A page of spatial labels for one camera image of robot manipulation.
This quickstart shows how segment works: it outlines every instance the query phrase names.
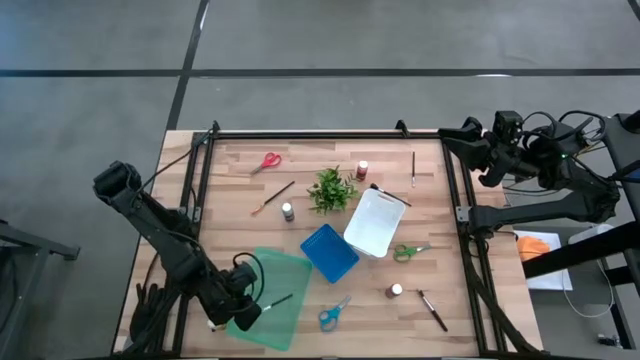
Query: orange object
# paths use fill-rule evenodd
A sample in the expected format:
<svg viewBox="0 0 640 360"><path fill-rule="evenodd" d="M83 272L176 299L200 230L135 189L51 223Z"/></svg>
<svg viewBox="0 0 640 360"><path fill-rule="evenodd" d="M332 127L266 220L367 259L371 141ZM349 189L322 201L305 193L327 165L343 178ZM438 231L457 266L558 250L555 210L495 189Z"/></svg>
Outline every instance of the orange object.
<svg viewBox="0 0 640 360"><path fill-rule="evenodd" d="M549 245L533 236L522 236L517 241L520 260L527 261L551 251Z"/></svg>

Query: concrete floor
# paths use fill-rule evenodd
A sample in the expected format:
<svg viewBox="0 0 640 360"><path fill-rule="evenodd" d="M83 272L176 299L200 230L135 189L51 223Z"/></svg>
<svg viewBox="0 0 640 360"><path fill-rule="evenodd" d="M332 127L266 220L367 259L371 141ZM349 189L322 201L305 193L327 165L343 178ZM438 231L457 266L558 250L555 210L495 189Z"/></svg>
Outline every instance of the concrete floor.
<svg viewBox="0 0 640 360"><path fill-rule="evenodd" d="M0 69L179 69L198 4L0 0ZM638 34L625 0L214 0L194 68L640 67ZM108 354L136 233L95 198L92 178L116 159L153 173L177 82L0 78L0 218L82 246L74 263L49 262L23 358ZM496 109L633 112L639 93L639 77L191 79L177 127L437 128L468 115L490 125ZM612 169L606 152L586 160ZM631 219L624 201L618 213L613 224ZM593 345L610 317L534 306L546 350L637 356Z"/></svg>

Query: scissor handle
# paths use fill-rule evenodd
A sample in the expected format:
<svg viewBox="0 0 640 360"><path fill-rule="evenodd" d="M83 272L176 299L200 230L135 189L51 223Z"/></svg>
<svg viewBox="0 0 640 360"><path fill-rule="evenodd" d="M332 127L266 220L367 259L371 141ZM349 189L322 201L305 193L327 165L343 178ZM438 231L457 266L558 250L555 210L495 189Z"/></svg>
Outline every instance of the scissor handle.
<svg viewBox="0 0 640 360"><path fill-rule="evenodd" d="M323 310L318 314L318 320L320 320L320 330L323 332L333 331L338 326L338 315L340 310L331 309Z"/></svg>
<svg viewBox="0 0 640 360"><path fill-rule="evenodd" d="M280 161L282 161L282 157L280 155L269 152L264 156L262 167L276 166L280 164Z"/></svg>
<svg viewBox="0 0 640 360"><path fill-rule="evenodd" d="M395 248L396 253L406 253L407 250L408 250L407 246L402 244L396 245L396 248Z"/></svg>
<svg viewBox="0 0 640 360"><path fill-rule="evenodd" d="M397 262L408 262L411 260L411 255L409 253L393 253L393 260Z"/></svg>

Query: bottle cap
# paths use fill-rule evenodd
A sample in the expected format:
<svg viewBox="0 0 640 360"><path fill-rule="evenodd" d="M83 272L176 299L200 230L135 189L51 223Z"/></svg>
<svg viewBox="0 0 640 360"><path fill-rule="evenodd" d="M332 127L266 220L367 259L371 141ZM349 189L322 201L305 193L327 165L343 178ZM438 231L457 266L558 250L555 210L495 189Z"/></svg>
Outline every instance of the bottle cap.
<svg viewBox="0 0 640 360"><path fill-rule="evenodd" d="M402 294L402 285L400 285L400 284L393 284L393 285L391 285L391 292L392 292L394 295L400 295L400 294Z"/></svg>

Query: cable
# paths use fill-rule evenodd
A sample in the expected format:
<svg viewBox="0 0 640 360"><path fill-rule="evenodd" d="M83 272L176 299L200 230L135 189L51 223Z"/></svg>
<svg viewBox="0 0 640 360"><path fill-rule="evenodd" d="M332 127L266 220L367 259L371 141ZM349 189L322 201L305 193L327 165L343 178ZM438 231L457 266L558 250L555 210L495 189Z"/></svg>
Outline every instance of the cable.
<svg viewBox="0 0 640 360"><path fill-rule="evenodd" d="M548 190L548 189L541 189L541 190L514 189L513 187L516 186L516 185L518 185L518 184L505 186L505 187L503 187L503 189L511 190L511 191L517 191L517 192L521 192L521 193L530 193L530 194L538 194L538 193L543 193L543 192L547 192L547 191L555 191L555 190Z"/></svg>
<svg viewBox="0 0 640 360"><path fill-rule="evenodd" d="M534 111L531 114L527 115L527 117L524 118L522 123L526 123L527 120L529 120L529 118L532 117L533 115L542 115L542 116L546 117L547 119L549 119L549 121L551 122L551 126L555 130L555 128L556 128L556 119L554 119L553 116L551 116L551 114L549 114L546 111Z"/></svg>
<svg viewBox="0 0 640 360"><path fill-rule="evenodd" d="M520 236L518 236L518 234L516 234L515 231L499 230L499 231L494 231L494 232L501 233L501 234L511 234L511 235L515 236L516 241L520 240Z"/></svg>
<svg viewBox="0 0 640 360"><path fill-rule="evenodd" d="M479 244L478 244L478 240L477 240L477 239L473 238L473 242L476 244L476 247L478 247L478 246L479 246ZM484 245L485 245L485 250L484 250L485 254L489 254L489 248L490 248L490 247L489 247L489 242L488 242L486 239L484 239L484 238L482 239L482 242L483 242L483 243L484 243ZM478 255L476 255L476 254L472 253L472 252L471 252L471 250L469 250L469 255L471 255L471 256L473 256L473 257L475 257L475 258L479 257Z"/></svg>
<svg viewBox="0 0 640 360"><path fill-rule="evenodd" d="M573 311L576 314L582 316L583 318L588 318L588 319L599 318L599 317L604 316L607 313L609 313L609 311L611 311L611 308L613 307L613 303L614 303L613 286L611 286L611 281L609 281L609 277L607 276L607 273L604 272L604 269L602 268L602 263L601 263L600 260L598 260L598 268L600 268L600 272L602 272L602 275L604 276L604 278L607 279L607 284L609 285L609 293L611 294L611 301L609 302L609 306L607 307L607 310L601 312L600 314L595 314L595 315L583 314L580 311L578 311L578 309L576 309L575 306L573 306L573 303L569 299L569 295L567 295L567 290L564 287L564 273L565 273L565 271L561 270L561 274L562 274L561 275L562 276L562 292L564 293L564 297L565 297L565 299L567 299L567 302L569 303L569 306L571 306Z"/></svg>
<svg viewBox="0 0 640 360"><path fill-rule="evenodd" d="M178 300L178 297L180 297L180 289L178 288L173 288L166 294L163 302L158 306L157 312L153 315L151 320L149 320L145 329L140 333L136 341L131 344L131 346L123 350L123 353L131 354L139 350L144 351L152 340L151 337L154 336L158 327L162 325L162 320L168 315L176 300Z"/></svg>
<svg viewBox="0 0 640 360"><path fill-rule="evenodd" d="M606 146L602 145L602 146L597 147L597 148L595 148L595 149L587 149L587 150L584 150L584 151L582 151L582 152L579 152L576 156L580 156L580 155L588 154L588 153L590 153L590 152L598 151L598 150L602 150L602 149L604 149L604 148L606 148Z"/></svg>
<svg viewBox="0 0 640 360"><path fill-rule="evenodd" d="M200 138L200 140L196 141L193 143L193 145L191 146L191 148L189 149L189 151L187 151L186 153L184 153L182 156L178 157L177 159L173 160L172 162L168 163L167 165L165 165L165 167L163 167L162 169L156 171L155 174L151 175L151 177L149 179L147 179L147 181L144 182L144 184L142 184L142 186L140 186L140 188L136 191L135 196L132 197L131 199L131 206L133 206L133 202L135 201L135 199L137 199L138 195L144 191L144 188L147 187L147 185L149 185L153 179L155 179L158 175L162 174L163 172L165 172L168 168L172 167L173 165L175 165L178 161L186 158L187 156L189 156L189 154L191 154L193 152L193 150L195 150L198 146L200 146L202 143L205 142L205 140L207 140L207 138L209 138L209 136L213 133L213 128L207 130L207 132L202 135L202 137Z"/></svg>
<svg viewBox="0 0 640 360"><path fill-rule="evenodd" d="M588 167L587 164L582 162L582 160L578 159L577 156L574 156L573 160L575 160L578 164L580 164L580 166L582 166L582 168L585 169L589 174L593 175L593 177L595 177L596 180L600 181L601 183L607 186L609 185L609 183L602 176L598 175L595 171L591 170L591 168Z"/></svg>
<svg viewBox="0 0 640 360"><path fill-rule="evenodd" d="M251 253L248 253L248 252L241 252L241 253L236 254L233 257L232 261L233 261L233 266L234 267L238 266L238 263L236 262L236 259L239 258L240 256L243 256L243 255L249 256L253 260L255 260L255 262L258 264L258 268L260 268L260 280L261 280L260 291L258 291L258 296L256 296L256 298L253 300L253 302L257 303L258 300L260 300L260 298L262 297L262 293L264 292L264 286L265 286L265 283L266 283L266 281L264 279L264 268L262 267L262 263L260 262L260 260L258 260L258 258L255 255L253 255ZM246 311L247 309L249 309L250 307L251 307L251 304L249 304L247 307L245 307L243 309L233 310L233 311L230 311L230 312L233 312L233 313L243 312L243 311Z"/></svg>
<svg viewBox="0 0 640 360"><path fill-rule="evenodd" d="M600 130L600 128L598 128L598 129L593 129L593 130L589 130L589 131L585 132L585 133L584 133L584 135L589 135L589 134L594 133L594 132L596 132L596 131L598 131L598 130Z"/></svg>
<svg viewBox="0 0 640 360"><path fill-rule="evenodd" d="M606 134L606 131L607 131L607 122L605 121L604 116L602 116L600 114L596 114L596 113L590 112L590 111L571 110L571 111L567 111L562 116L560 116L560 119L558 119L558 122L562 122L562 120L564 120L567 116L572 115L572 114L581 114L581 115L593 116L593 117L597 118L598 122L600 123L600 128L598 129L598 134L593 136L593 137L591 137L591 138L589 138L589 140L598 141L598 140L602 140L604 138L604 135Z"/></svg>
<svg viewBox="0 0 640 360"><path fill-rule="evenodd" d="M147 285L149 284L149 279L151 278L151 272L153 271L153 268L156 264L156 262L158 261L158 257L160 255L156 252L155 255L153 255L153 259L151 260L151 264L149 264L149 268L147 269L147 275L145 275L144 277L144 283L142 285L143 289L147 289Z"/></svg>
<svg viewBox="0 0 640 360"><path fill-rule="evenodd" d="M544 196L553 195L553 194L555 194L555 193L557 193L559 191L560 190L554 190L554 191L552 191L550 193L547 193L547 194L527 194L527 193L523 193L523 194L520 194L520 193L504 193L504 194L505 195L517 195L517 196L529 196L529 197L544 197Z"/></svg>

